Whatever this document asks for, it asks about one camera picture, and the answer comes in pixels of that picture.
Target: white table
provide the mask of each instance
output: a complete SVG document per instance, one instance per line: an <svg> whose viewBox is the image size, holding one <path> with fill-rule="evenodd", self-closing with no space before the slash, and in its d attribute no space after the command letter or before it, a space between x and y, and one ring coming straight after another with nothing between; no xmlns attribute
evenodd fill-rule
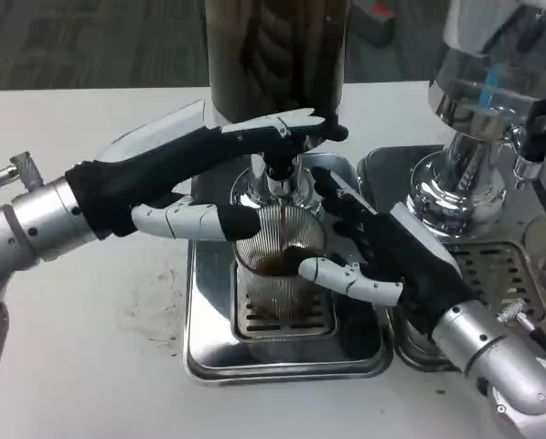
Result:
<svg viewBox="0 0 546 439"><path fill-rule="evenodd" d="M340 120L350 137L321 150L355 164L380 146L447 141L426 92L425 82L347 85ZM49 181L200 98L209 90L0 92L0 168L28 150ZM20 190L0 190L0 203ZM461 377L418 373L398 359L368 380L197 384L178 355L186 269L185 241L135 234L15 275L0 439L504 437Z"/></svg>

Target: metal grate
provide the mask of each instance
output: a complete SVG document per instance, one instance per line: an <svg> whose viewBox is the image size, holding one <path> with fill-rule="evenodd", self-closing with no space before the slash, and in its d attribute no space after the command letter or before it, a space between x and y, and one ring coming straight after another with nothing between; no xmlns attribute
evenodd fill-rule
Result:
<svg viewBox="0 0 546 439"><path fill-rule="evenodd" d="M328 291L314 292L311 305L304 308L299 317L286 322L280 321L273 314L256 309L251 304L250 296L238 288L237 278L234 281L236 329L237 335L242 338L278 341L278 338L286 337L322 336L330 334L336 326L336 316Z"/></svg>
<svg viewBox="0 0 546 439"><path fill-rule="evenodd" d="M495 312L522 297L532 308L531 317L545 318L545 306L532 280L525 256L512 242L447 245L462 275Z"/></svg>

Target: robotic arm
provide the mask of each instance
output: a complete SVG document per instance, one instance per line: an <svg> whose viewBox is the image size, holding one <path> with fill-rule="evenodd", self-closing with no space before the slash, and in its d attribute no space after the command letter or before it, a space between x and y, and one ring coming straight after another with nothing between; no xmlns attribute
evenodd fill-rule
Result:
<svg viewBox="0 0 546 439"><path fill-rule="evenodd" d="M313 109L263 116L209 129L196 102L123 135L97 160L81 162L43 184L28 153L0 171L0 187L17 179L27 193L0 207L0 355L7 330L6 283L19 270L81 245L137 230L188 240L236 241L260 230L255 210L194 204L173 193L180 182L232 158L268 151L304 152L307 136L340 141L348 131Z"/></svg>
<svg viewBox="0 0 546 439"><path fill-rule="evenodd" d="M288 265L338 293L400 307L503 420L523 437L546 439L546 358L479 301L453 257L402 204L378 213L335 174L316 168L313 175L324 207L342 220L336 230L368 264L348 266L333 255L291 248Z"/></svg>

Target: drip tray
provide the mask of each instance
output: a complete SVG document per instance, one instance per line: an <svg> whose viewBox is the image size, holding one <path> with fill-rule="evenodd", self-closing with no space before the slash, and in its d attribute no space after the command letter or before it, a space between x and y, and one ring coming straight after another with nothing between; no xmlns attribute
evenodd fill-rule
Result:
<svg viewBox="0 0 546 439"><path fill-rule="evenodd" d="M292 321L280 321L274 314L258 310L238 287L237 265L232 270L232 294L236 303L237 336L246 340L276 340L285 337L320 337L336 327L336 314L328 291L315 291L311 305Z"/></svg>
<svg viewBox="0 0 546 439"><path fill-rule="evenodd" d="M446 247L466 282L494 312L522 298L530 304L532 318L538 322L545 318L545 306L519 246L490 242Z"/></svg>
<svg viewBox="0 0 546 439"><path fill-rule="evenodd" d="M390 211L395 203L406 200L414 166L441 149L441 145L422 145L372 151L358 168L364 198L378 211ZM540 322L545 318L546 307L520 243L527 225L543 216L544 211L531 187L514 189L513 160L509 148L502 148L498 168L506 182L507 195L498 225L485 236L444 241L444 245L457 260L464 279L493 311L499 312L522 297L533 308L532 318ZM405 363L421 371L453 369L400 310L390 310L388 318L394 349Z"/></svg>
<svg viewBox="0 0 546 439"><path fill-rule="evenodd" d="M344 157L330 153L302 157L304 167L325 167L358 186L356 172ZM228 203L233 182L249 165L244 157L194 178L193 199ZM332 231L334 221L325 218L327 247L351 262L359 261L354 244ZM391 363L387 329L370 304L324 292L306 316L288 324L258 313L246 294L237 291L229 243L191 242L187 278L184 364L202 382L372 377Z"/></svg>

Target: espresso machine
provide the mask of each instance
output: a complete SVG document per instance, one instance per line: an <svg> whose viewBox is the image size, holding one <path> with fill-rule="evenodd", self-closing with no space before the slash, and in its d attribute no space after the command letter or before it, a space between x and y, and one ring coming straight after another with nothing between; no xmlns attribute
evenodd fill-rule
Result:
<svg viewBox="0 0 546 439"><path fill-rule="evenodd" d="M453 140L373 151L365 196L379 211L404 202L490 309L523 300L545 321L546 2L451 2L428 96ZM398 311L389 320L407 364L453 368Z"/></svg>
<svg viewBox="0 0 546 439"><path fill-rule="evenodd" d="M349 7L348 0L206 1L217 122L242 125L279 112L293 117L313 112L335 121ZM300 149L319 145L314 136L305 142ZM315 166L358 186L355 170L340 155L269 151L194 178L192 197L254 208L297 206L330 231L331 218L313 189L310 169ZM356 258L353 243L331 232L327 247ZM239 287L229 245L190 243L187 299L184 363L204 382L373 376L392 358L371 304L324 292L293 320L259 314Z"/></svg>

